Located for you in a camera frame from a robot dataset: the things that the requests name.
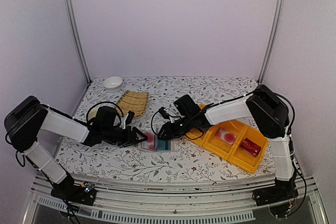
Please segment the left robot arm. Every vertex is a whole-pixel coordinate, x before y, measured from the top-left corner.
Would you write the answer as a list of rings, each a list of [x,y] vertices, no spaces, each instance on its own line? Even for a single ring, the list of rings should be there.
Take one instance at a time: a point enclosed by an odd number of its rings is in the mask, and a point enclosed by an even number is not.
[[[81,121],[30,95],[4,118],[6,142],[57,184],[58,192],[67,200],[77,197],[78,188],[69,181],[68,172],[38,142],[39,132],[54,133],[88,147],[102,142],[128,147],[148,140],[137,127],[131,127],[134,113],[123,113],[114,102],[99,102],[89,111],[95,115],[87,115]]]

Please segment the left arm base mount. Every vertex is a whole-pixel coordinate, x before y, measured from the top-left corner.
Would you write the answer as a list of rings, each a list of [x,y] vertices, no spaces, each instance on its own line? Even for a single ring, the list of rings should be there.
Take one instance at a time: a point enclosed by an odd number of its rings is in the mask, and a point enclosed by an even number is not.
[[[93,206],[96,199],[97,191],[94,184],[83,182],[80,185],[76,185],[71,175],[67,175],[59,184],[51,183],[51,185],[53,188],[51,196],[66,202]]]

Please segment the teal card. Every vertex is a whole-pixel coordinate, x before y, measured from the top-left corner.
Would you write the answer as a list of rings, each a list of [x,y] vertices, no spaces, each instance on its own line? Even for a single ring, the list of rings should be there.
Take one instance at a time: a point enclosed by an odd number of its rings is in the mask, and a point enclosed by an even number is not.
[[[158,152],[170,152],[171,151],[171,141],[157,140],[156,151]]]

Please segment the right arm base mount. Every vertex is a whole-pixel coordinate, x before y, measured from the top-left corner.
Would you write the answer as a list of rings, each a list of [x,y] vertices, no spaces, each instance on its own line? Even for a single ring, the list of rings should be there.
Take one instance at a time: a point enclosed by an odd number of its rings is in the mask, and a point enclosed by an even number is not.
[[[276,219],[286,219],[294,215],[303,205],[307,196],[307,181],[300,177],[304,184],[303,198],[298,202],[299,191],[292,178],[288,182],[275,179],[275,184],[270,187],[256,189],[252,193],[252,199],[257,206],[271,205],[270,213]]]

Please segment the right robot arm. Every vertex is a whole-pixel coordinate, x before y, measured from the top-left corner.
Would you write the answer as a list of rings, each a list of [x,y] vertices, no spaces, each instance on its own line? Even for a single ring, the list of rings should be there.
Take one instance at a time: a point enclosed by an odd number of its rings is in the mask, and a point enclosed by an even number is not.
[[[288,181],[295,174],[295,166],[290,142],[296,112],[286,97],[261,84],[249,93],[211,103],[203,108],[200,108],[188,94],[178,98],[174,106],[179,112],[177,119],[169,116],[164,109],[158,111],[167,119],[156,133],[161,140],[182,137],[192,129],[208,129],[223,122],[252,117],[260,133],[270,143],[275,161],[276,179],[281,181],[272,188],[271,196],[276,201],[282,201],[291,194],[292,186]]]

